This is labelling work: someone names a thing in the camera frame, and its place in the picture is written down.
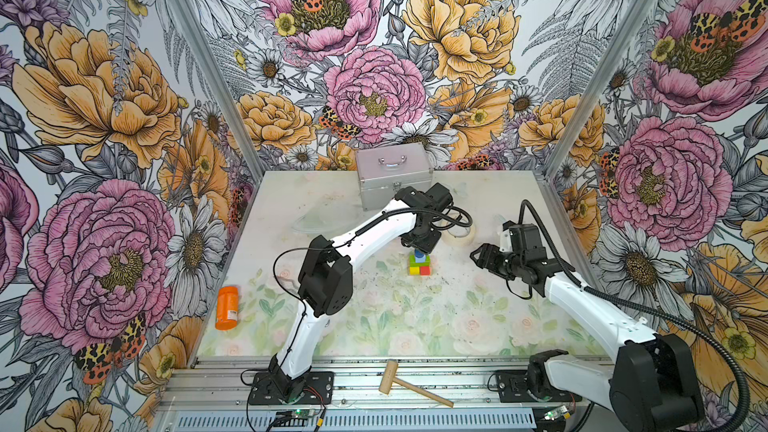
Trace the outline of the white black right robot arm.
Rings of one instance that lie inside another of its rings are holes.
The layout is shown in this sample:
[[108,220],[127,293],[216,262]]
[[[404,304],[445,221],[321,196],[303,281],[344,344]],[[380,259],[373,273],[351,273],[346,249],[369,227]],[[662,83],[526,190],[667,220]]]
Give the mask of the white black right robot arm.
[[612,296],[601,298],[555,252],[533,224],[506,222],[498,244],[470,254],[504,280],[521,280],[560,307],[591,335],[612,362],[601,367],[561,349],[533,355],[528,392],[547,399],[571,393],[612,411],[630,431],[672,431],[703,419],[705,407],[686,343],[627,315]]

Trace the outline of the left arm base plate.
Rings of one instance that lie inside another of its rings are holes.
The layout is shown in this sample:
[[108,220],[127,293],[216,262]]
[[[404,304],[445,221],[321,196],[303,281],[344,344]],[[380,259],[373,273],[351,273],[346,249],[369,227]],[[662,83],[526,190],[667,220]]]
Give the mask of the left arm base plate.
[[308,371],[292,379],[280,369],[258,370],[248,395],[250,406],[329,405],[332,401],[335,375],[332,372]]

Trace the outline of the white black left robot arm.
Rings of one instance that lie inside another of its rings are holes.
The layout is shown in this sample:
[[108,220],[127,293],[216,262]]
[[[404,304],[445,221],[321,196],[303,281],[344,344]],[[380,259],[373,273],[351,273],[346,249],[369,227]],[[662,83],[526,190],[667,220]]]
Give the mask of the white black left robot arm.
[[406,187],[355,229],[331,239],[316,236],[304,249],[295,320],[259,383],[281,402],[296,401],[307,382],[322,329],[353,296],[354,269],[396,239],[406,248],[431,253],[441,238],[440,221],[461,227],[471,224],[469,219],[451,217],[452,207],[449,189],[439,183],[425,192]]

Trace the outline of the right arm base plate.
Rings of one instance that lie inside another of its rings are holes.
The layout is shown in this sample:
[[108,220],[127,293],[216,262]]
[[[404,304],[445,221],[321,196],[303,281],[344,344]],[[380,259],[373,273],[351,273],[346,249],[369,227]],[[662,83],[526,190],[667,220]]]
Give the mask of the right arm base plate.
[[517,369],[494,371],[486,381],[486,388],[495,392],[501,403],[554,403],[578,404],[578,394],[552,389],[542,395],[535,395],[528,386],[527,372]]

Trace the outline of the green wood block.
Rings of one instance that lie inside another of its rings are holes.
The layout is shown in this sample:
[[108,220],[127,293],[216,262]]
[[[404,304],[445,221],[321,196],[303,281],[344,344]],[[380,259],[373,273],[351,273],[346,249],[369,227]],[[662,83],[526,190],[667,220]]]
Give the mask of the green wood block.
[[421,267],[421,266],[430,266],[430,256],[426,263],[415,263],[413,254],[409,256],[409,267]]

